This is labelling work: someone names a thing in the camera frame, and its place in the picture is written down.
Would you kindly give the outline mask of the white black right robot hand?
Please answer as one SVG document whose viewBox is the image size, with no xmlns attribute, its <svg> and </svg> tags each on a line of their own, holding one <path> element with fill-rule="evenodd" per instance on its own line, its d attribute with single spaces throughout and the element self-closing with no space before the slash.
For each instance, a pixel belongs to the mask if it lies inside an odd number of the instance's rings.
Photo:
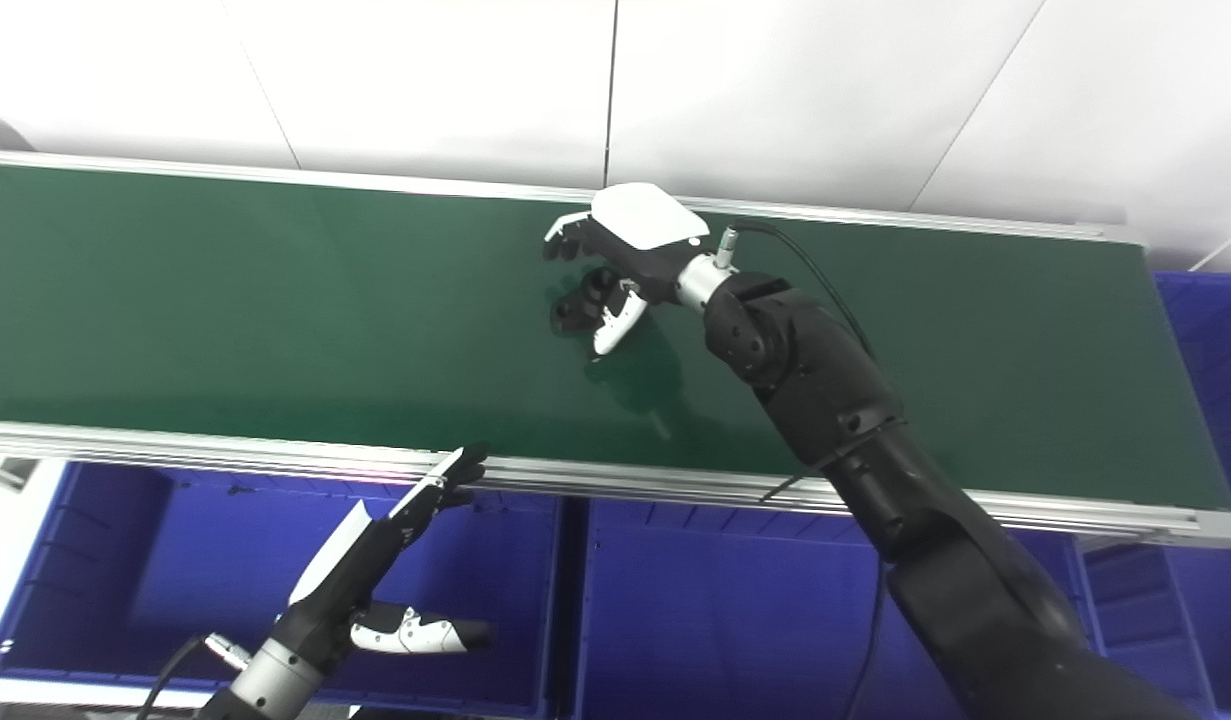
<svg viewBox="0 0 1231 720">
<path fill-rule="evenodd" d="M 588 210 L 556 218 L 542 256 L 565 263 L 582 256 L 603 261 L 580 278 L 577 290 L 555 302 L 556 332 L 592 334 L 592 359 L 609 356 L 648 306 L 680 304 L 680 278 L 703 254 L 707 222 L 652 183 L 598 191 Z"/>
</svg>

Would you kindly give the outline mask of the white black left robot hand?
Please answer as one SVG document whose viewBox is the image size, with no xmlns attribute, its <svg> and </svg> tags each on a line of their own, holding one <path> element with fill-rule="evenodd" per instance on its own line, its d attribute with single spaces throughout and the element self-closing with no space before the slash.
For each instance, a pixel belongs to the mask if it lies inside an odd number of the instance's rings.
<svg viewBox="0 0 1231 720">
<path fill-rule="evenodd" d="M 464 446 L 428 469 L 387 514 L 350 510 L 291 592 L 263 651 L 331 674 L 355 650 L 391 655 L 467 654 L 491 646 L 491 623 L 452 619 L 373 598 L 377 585 L 443 510 L 471 503 L 487 448 Z"/>
</svg>

